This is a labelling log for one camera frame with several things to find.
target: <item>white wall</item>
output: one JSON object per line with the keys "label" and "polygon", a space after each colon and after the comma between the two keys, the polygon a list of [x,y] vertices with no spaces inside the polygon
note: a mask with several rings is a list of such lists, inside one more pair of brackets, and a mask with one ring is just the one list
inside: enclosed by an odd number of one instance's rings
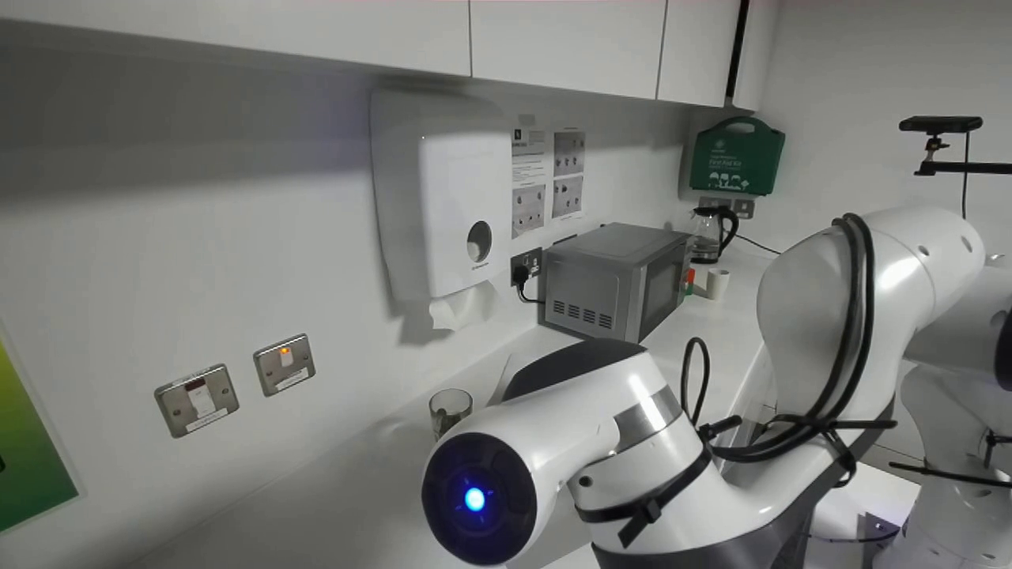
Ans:
{"label": "white wall", "polygon": [[[1004,0],[788,0],[766,82],[766,118],[788,133],[779,194],[745,233],[788,248],[836,216],[901,201],[958,213],[958,178],[915,178],[922,135],[911,114],[980,114],[977,161],[1012,161],[1012,4]],[[1012,253],[1012,178],[970,179],[970,222]],[[920,457],[903,424],[883,440]]]}
{"label": "white wall", "polygon": [[[128,564],[533,325],[498,291],[453,337],[402,328],[369,194],[377,77],[41,46],[0,46],[0,71],[0,325],[82,489],[0,534],[4,569]],[[671,106],[478,93],[587,130],[587,213],[519,248],[677,216]],[[263,397],[251,353],[291,332],[319,376]],[[219,360],[244,408],[171,440],[150,391]]]}

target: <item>green poster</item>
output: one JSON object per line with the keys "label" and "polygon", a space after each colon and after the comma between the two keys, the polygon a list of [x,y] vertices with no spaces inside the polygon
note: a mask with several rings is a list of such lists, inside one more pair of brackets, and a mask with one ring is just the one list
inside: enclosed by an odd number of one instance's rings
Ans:
{"label": "green poster", "polygon": [[76,495],[0,337],[0,531]]}

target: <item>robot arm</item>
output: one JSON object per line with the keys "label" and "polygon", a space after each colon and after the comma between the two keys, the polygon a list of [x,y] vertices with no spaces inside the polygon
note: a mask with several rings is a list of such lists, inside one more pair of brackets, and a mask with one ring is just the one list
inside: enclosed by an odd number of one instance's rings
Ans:
{"label": "robot arm", "polygon": [[[785,534],[836,478],[816,433],[832,421],[883,417],[916,328],[945,312],[983,264],[973,228],[916,209],[870,216],[788,249],[763,279],[760,328],[779,412],[796,426],[745,450],[705,447],[655,360],[634,346],[586,340],[516,376],[501,406],[448,430],[422,474],[422,513],[466,564],[519,557],[569,483],[603,569],[739,564],[703,557],[757,531]],[[723,480],[708,460],[760,460]]]}

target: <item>glowing blue light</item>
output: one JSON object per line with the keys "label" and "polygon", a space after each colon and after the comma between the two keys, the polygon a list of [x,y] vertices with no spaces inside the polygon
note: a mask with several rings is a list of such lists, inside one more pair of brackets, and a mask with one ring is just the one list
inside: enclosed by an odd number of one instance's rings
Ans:
{"label": "glowing blue light", "polygon": [[467,488],[466,508],[467,513],[483,513],[483,489],[480,488]]}

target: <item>cabinet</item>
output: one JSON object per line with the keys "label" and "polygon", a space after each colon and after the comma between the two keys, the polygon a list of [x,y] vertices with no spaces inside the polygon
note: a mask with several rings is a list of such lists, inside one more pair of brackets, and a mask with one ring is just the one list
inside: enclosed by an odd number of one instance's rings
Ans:
{"label": "cabinet", "polygon": [[780,0],[745,0],[731,106],[760,110],[769,56],[779,32]]}
{"label": "cabinet", "polygon": [[467,0],[0,0],[0,20],[467,77]]}
{"label": "cabinet", "polygon": [[663,0],[470,0],[478,80],[655,98],[661,35]]}
{"label": "cabinet", "polygon": [[723,106],[739,0],[671,0],[656,100]]}

